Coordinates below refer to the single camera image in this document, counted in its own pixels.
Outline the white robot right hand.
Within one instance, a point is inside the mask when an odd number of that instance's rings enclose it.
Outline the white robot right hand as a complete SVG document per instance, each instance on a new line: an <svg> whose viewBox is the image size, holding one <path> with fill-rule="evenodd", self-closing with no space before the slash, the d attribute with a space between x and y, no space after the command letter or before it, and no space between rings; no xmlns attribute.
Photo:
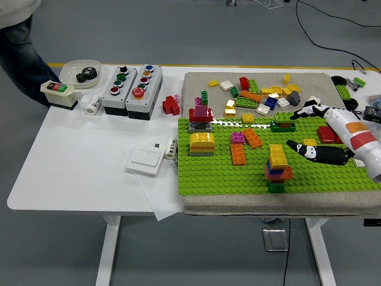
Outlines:
<svg viewBox="0 0 381 286"><path fill-rule="evenodd" d="M338 135L345 149L331 146L309 146L288 140L286 144L299 155L315 163L343 166L350 158L361 160L370 179L380 182L380 143L361 120L352 112L341 108L314 104L294 112L292 120L319 116Z"/></svg>

